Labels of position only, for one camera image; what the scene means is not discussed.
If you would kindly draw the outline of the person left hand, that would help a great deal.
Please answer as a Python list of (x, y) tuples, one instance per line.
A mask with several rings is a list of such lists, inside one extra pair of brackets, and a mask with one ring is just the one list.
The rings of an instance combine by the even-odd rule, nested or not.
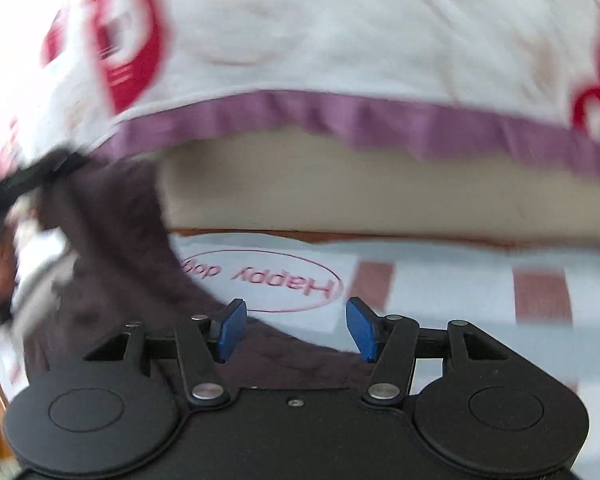
[(16, 288), (17, 259), (9, 240), (0, 244), (0, 304), (12, 299)]

